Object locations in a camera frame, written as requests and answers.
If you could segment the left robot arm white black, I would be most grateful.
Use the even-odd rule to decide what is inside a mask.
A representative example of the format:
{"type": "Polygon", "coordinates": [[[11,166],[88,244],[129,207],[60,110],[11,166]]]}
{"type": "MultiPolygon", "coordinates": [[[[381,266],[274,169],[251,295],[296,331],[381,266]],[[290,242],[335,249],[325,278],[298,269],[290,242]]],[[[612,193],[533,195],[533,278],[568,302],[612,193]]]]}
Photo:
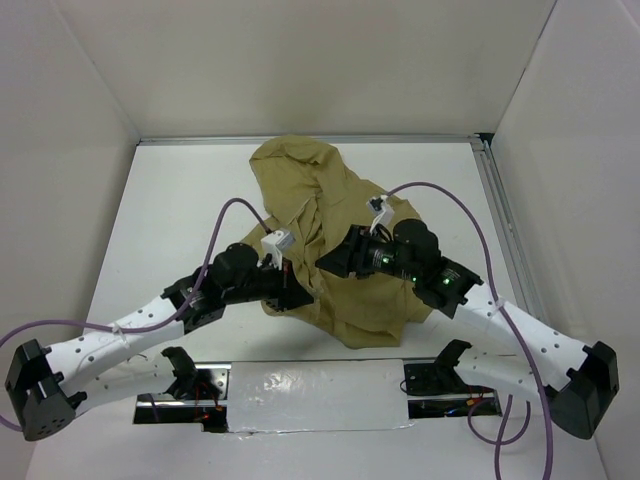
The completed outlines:
{"type": "Polygon", "coordinates": [[[72,340],[19,345],[5,380],[28,442],[50,437],[106,403],[140,394],[189,397],[203,383],[194,361],[171,346],[219,320],[227,306],[263,301],[278,313],[313,303],[290,260],[259,257],[243,243],[183,277],[147,305],[72,340]]]}

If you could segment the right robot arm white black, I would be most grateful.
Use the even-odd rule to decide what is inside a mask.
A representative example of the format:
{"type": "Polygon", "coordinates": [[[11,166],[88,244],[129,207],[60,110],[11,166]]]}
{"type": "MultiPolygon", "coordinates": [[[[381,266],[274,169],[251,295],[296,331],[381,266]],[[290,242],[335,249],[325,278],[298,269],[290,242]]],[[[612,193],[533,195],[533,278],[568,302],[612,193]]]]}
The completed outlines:
{"type": "Polygon", "coordinates": [[[544,398],[555,425],[589,439],[619,391],[611,347],[572,339],[494,295],[476,273],[442,255],[437,236],[420,220],[399,222],[390,240],[353,225],[315,264],[341,278],[386,274],[407,280],[425,305],[476,328],[520,358],[512,363],[468,341],[452,340],[436,358],[436,379],[448,392],[467,384],[529,402],[544,398]]]}

